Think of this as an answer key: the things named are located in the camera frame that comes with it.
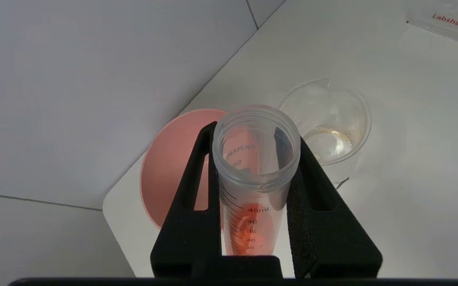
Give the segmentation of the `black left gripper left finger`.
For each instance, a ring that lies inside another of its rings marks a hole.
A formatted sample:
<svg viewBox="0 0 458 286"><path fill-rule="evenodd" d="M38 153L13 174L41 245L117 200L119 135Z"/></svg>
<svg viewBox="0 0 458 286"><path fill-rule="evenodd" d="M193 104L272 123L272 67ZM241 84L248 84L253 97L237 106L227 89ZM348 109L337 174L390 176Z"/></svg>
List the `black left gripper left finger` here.
<svg viewBox="0 0 458 286"><path fill-rule="evenodd" d="M176 195L151 250L156 278L191 277L198 260L221 256L221 215L218 173L212 143L217 122L200 130ZM196 210L205 158L208 158L208 207Z"/></svg>

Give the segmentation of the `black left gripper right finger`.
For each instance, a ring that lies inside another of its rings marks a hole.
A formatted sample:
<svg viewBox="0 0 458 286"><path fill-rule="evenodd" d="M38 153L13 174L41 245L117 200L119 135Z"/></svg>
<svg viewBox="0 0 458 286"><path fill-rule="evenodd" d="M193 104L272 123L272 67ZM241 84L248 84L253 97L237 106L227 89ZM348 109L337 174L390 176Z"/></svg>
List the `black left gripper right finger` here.
<svg viewBox="0 0 458 286"><path fill-rule="evenodd" d="M296 278L376 278L383 256L301 140L287 196Z"/></svg>

